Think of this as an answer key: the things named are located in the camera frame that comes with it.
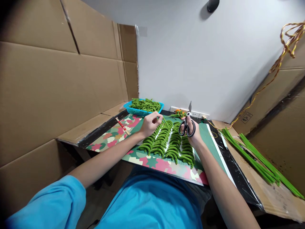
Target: blue t-shirt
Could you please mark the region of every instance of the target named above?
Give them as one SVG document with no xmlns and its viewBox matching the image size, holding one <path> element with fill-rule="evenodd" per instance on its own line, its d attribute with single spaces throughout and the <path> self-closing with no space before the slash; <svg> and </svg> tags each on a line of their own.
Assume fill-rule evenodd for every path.
<svg viewBox="0 0 305 229">
<path fill-rule="evenodd" d="M 11 228 L 75 228 L 86 190 L 65 176 L 6 220 Z M 202 228 L 194 194 L 179 179 L 143 171 L 130 176 L 96 228 Z"/>
</svg>

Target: scissor handle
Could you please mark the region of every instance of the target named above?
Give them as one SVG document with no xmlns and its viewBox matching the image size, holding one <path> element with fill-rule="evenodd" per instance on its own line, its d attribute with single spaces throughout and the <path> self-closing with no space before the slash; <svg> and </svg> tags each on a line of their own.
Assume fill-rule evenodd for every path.
<svg viewBox="0 0 305 229">
<path fill-rule="evenodd" d="M 184 124 L 184 130 L 183 130 L 183 132 L 181 132 L 182 124 Z M 178 133 L 179 133 L 180 136 L 183 136 L 183 135 L 184 135 L 184 133 L 185 133 L 185 128 L 186 128 L 186 118 L 185 118 L 185 120 L 182 121 L 182 123 L 180 123 L 179 129 L 178 129 Z"/>
<path fill-rule="evenodd" d="M 190 127 L 187 126 L 186 135 L 187 135 L 188 137 L 193 137 L 193 135 L 194 135 L 194 133 L 195 133 L 195 131 L 196 131 L 195 123 L 194 123 L 194 121 L 193 121 L 192 119 L 191 119 L 191 121 L 192 121 L 192 124 L 193 124 L 193 133 L 190 134 Z"/>
<path fill-rule="evenodd" d="M 186 122 L 186 118 L 185 118 L 185 120 L 182 121 L 182 123 L 180 124 L 179 129 L 178 129 L 178 133 L 179 133 L 180 136 L 183 136 L 184 133 L 185 133 L 185 131 L 186 131 L 186 135 L 187 135 L 188 137 L 193 137 L 193 135 L 194 135 L 194 133 L 195 133 L 195 131 L 196 131 L 196 126 L 195 126 L 194 121 L 193 121 L 193 120 L 191 120 L 191 121 L 192 121 L 192 124 L 193 124 L 193 133 L 190 134 L 190 127 L 188 126 L 188 124 L 187 124 L 187 122 Z M 182 124 L 184 124 L 184 130 L 183 130 L 183 132 L 181 132 Z"/>
</svg>

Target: cardboard box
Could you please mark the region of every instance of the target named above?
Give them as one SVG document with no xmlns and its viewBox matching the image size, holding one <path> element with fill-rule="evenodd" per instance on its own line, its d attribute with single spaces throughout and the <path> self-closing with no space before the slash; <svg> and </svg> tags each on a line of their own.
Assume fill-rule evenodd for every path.
<svg viewBox="0 0 305 229">
<path fill-rule="evenodd" d="M 281 69 L 275 80 L 259 93 L 253 105 L 239 115 L 234 128 L 238 133 L 247 135 L 260 121 L 277 105 L 305 76 L 305 39 L 301 39 L 295 51 L 295 58 L 287 53 L 283 59 Z M 254 95 L 269 83 L 275 72 L 268 74 L 258 89 L 250 97 L 242 110 L 247 108 Z"/>
<path fill-rule="evenodd" d="M 0 49 L 0 166 L 101 113 L 80 55 L 7 42 Z"/>
<path fill-rule="evenodd" d="M 16 1 L 0 41 L 77 53 L 60 0 Z"/>
<path fill-rule="evenodd" d="M 58 136 L 58 139 L 62 142 L 68 142 L 73 145 L 78 145 L 78 142 L 85 138 L 88 134 L 94 131 L 96 128 L 103 125 L 112 116 L 99 114 L 94 118 L 80 124 L 79 126 L 67 131 L 66 133 Z"/>
<path fill-rule="evenodd" d="M 138 98 L 138 59 L 135 27 L 117 24 L 82 1 L 63 0 L 80 54 L 119 60 L 128 100 Z"/>
<path fill-rule="evenodd" d="M 78 146 L 78 143 L 84 139 L 87 135 L 92 133 L 95 129 L 102 126 L 105 122 L 110 120 L 112 117 L 116 116 L 120 112 L 124 111 L 122 109 L 125 103 L 121 103 L 115 107 L 104 111 L 102 114 L 95 116 L 94 118 L 80 124 L 79 126 L 67 131 L 66 133 L 58 136 L 58 140 L 61 142 L 67 142 L 69 144 Z"/>
<path fill-rule="evenodd" d="M 229 124 L 224 122 L 213 120 L 213 123 L 217 128 L 223 129 L 229 127 Z M 232 136 L 238 136 L 234 128 L 230 128 L 229 132 Z M 305 221 L 304 200 L 294 196 L 283 184 L 280 187 L 276 184 L 267 184 L 229 142 L 227 142 L 227 145 L 235 161 L 260 199 L 265 212 L 298 222 Z"/>
<path fill-rule="evenodd" d="M 289 98 L 288 103 L 281 106 L 281 111 L 252 136 L 250 141 L 302 195 L 305 195 L 305 89 L 296 95 Z"/>
<path fill-rule="evenodd" d="M 269 74 L 254 95 L 270 82 L 274 75 L 275 73 Z M 304 76 L 305 68 L 280 70 L 276 79 L 257 95 L 253 105 L 239 115 L 239 119 L 234 124 L 236 131 L 247 135 Z M 249 104 L 250 101 L 246 103 L 243 109 L 247 108 Z"/>
<path fill-rule="evenodd" d="M 134 26 L 65 2 L 18 2 L 0 36 L 0 179 L 9 213 L 66 170 L 54 138 L 76 142 L 111 117 L 102 112 L 138 96 Z"/>
<path fill-rule="evenodd" d="M 23 208 L 41 189 L 61 178 L 74 160 L 56 140 L 34 149 L 0 168 L 4 217 Z"/>
</svg>

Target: wall socket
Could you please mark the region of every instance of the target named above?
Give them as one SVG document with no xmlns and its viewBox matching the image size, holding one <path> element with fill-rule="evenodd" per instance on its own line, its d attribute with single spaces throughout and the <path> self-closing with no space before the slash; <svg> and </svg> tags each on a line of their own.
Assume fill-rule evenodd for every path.
<svg viewBox="0 0 305 229">
<path fill-rule="evenodd" d="M 188 110 L 187 109 L 184 109 L 184 108 L 177 108 L 177 107 L 171 107 L 171 112 L 175 112 L 177 109 L 179 109 L 179 110 L 182 110 L 182 111 L 184 111 L 185 113 L 187 113 L 188 112 Z M 202 118 L 202 119 L 208 119 L 209 117 L 210 117 L 210 115 L 209 114 L 204 114 L 204 113 L 201 113 L 201 112 L 197 112 L 197 111 L 192 111 L 192 116 L 193 117 L 196 117 L 196 118 Z"/>
</svg>

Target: white wall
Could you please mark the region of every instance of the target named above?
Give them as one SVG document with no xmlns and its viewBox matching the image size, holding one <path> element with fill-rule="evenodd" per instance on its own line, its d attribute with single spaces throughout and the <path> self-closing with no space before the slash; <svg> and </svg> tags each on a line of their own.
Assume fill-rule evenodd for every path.
<svg viewBox="0 0 305 229">
<path fill-rule="evenodd" d="M 303 0 L 83 0 L 121 24 L 147 28 L 138 37 L 140 98 L 231 122 L 282 49 L 286 23 L 305 18 Z"/>
</svg>

